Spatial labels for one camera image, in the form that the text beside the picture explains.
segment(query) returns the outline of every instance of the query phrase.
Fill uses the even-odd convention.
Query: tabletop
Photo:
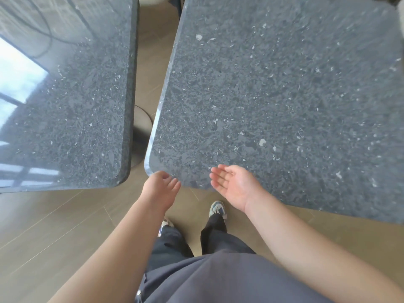
[[[0,192],[130,172],[137,0],[0,0]]]
[[[402,35],[373,0],[186,0],[145,160],[238,164],[286,204],[404,222]]]

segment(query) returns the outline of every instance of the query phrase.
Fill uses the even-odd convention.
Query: person's left hand
[[[157,171],[144,183],[140,198],[166,212],[174,203],[180,188],[181,182],[177,178],[172,178],[165,171]]]

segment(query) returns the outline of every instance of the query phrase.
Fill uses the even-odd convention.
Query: person's right arm
[[[294,215],[240,166],[219,165],[212,186],[243,211],[281,265],[336,303],[404,302],[403,290]]]

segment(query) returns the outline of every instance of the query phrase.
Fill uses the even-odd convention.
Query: person's left arm
[[[164,214],[180,187],[164,171],[152,174],[114,231],[48,303],[133,302]]]

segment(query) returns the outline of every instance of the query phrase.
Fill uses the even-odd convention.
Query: forearm
[[[402,290],[260,192],[246,214],[277,260],[298,279],[336,303],[403,302]]]
[[[137,200],[106,241],[49,301],[132,302],[164,211]]]

